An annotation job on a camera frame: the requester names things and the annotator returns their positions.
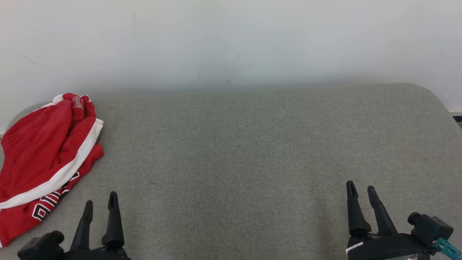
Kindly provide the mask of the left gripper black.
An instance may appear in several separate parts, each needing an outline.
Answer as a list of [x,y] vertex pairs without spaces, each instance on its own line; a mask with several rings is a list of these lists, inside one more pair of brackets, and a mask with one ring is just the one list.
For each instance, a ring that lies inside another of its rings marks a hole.
[[102,244],[107,247],[95,250],[89,249],[93,202],[88,200],[76,229],[70,250],[58,257],[58,260],[130,260],[122,248],[125,245],[125,239],[118,195],[115,191],[111,191],[109,194],[108,211],[106,233],[102,237]]

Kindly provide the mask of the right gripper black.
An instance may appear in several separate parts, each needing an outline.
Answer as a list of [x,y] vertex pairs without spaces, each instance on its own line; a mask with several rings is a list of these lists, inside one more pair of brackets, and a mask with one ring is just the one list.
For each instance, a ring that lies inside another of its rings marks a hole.
[[372,231],[365,220],[359,204],[359,196],[353,181],[346,182],[348,227],[351,235],[348,241],[346,255],[349,260],[387,260],[417,255],[423,259],[437,253],[434,247],[429,247],[413,235],[399,233],[388,214],[384,204],[373,186],[368,186],[368,198],[374,209],[378,232]]

